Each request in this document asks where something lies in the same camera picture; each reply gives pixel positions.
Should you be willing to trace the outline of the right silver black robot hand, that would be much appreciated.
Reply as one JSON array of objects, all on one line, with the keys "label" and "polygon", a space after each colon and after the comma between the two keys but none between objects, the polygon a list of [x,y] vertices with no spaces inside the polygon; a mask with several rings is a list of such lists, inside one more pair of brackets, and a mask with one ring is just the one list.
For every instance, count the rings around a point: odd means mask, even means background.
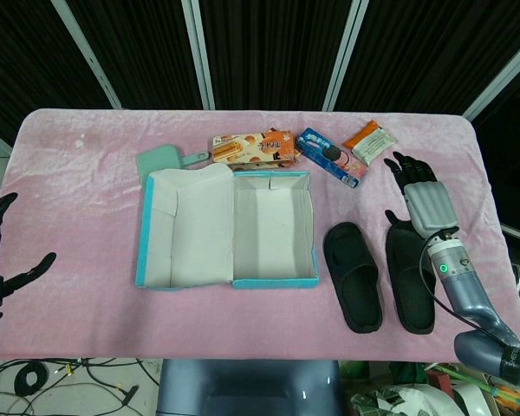
[{"label": "right silver black robot hand", "polygon": [[424,239],[454,234],[458,216],[444,184],[423,160],[393,152],[385,158],[403,196],[413,229]]}]

